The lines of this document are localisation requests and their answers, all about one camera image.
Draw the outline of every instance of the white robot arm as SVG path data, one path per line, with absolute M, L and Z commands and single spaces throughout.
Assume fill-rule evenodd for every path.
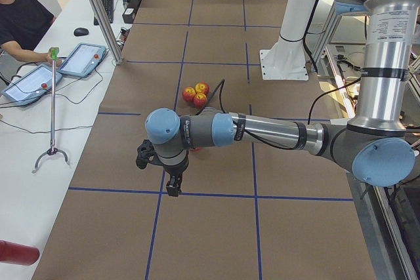
M 158 109 L 146 120 L 149 140 L 138 148 L 138 167 L 143 169 L 148 163 L 163 166 L 171 175 L 168 194 L 177 196 L 188 167 L 188 150 L 249 140 L 285 150 L 306 150 L 374 186 L 393 185 L 409 175 L 415 155 L 403 139 L 406 130 L 399 114 L 420 0 L 336 3 L 343 13 L 365 7 L 371 16 L 357 113 L 346 127 L 279 122 L 211 108 L 183 117 Z

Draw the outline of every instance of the red cylinder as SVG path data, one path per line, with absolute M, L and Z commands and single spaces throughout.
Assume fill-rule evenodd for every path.
M 0 240 L 0 262 L 29 266 L 39 258 L 35 247 Z

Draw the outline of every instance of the computer mouse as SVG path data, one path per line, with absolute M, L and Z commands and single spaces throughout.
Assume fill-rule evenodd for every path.
M 85 28 L 77 28 L 73 32 L 74 36 L 84 36 L 89 34 L 89 30 Z

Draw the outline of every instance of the white table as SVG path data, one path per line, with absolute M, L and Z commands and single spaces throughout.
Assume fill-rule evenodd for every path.
M 122 19 L 123 1 L 114 0 L 115 12 L 112 29 L 118 35 L 121 26 L 130 28 Z M 89 34 L 75 37 L 74 29 L 84 27 Z M 71 0 L 62 11 L 36 51 L 46 52 L 50 47 L 59 47 L 59 56 L 67 56 L 78 43 L 106 45 L 99 26 L 93 25 L 93 10 L 88 0 Z M 22 73 L 33 67 L 25 67 Z M 97 68 L 103 81 L 79 105 L 56 97 L 56 129 L 91 126 L 98 107 L 106 92 L 115 62 L 108 53 Z M 71 100 L 80 101 L 100 81 L 99 74 L 79 80 L 60 90 L 75 79 L 65 77 L 57 85 L 57 93 Z M 2 96 L 0 103 L 8 100 Z M 44 96 L 26 108 L 0 109 L 3 120 L 32 131 L 49 131 L 51 123 L 51 97 Z M 56 215 L 60 209 L 68 185 L 87 141 L 91 128 L 56 132 L 56 147 L 64 150 L 70 166 L 57 153 L 41 160 L 40 169 L 32 174 L 36 159 L 50 148 L 50 134 L 30 134 L 0 123 L 0 239 L 37 247 L 45 247 Z M 28 280 L 37 267 L 0 263 L 0 279 Z

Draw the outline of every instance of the apple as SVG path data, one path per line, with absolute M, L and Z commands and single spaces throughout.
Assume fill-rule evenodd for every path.
M 196 91 L 192 87 L 186 87 L 184 90 L 182 90 L 182 98 L 186 102 L 192 102 L 195 95 Z
M 196 92 L 197 93 L 204 93 L 208 95 L 210 91 L 210 86 L 206 82 L 199 82 L 196 84 Z
M 197 93 L 194 95 L 193 103 L 197 108 L 203 108 L 207 103 L 207 97 L 204 93 Z

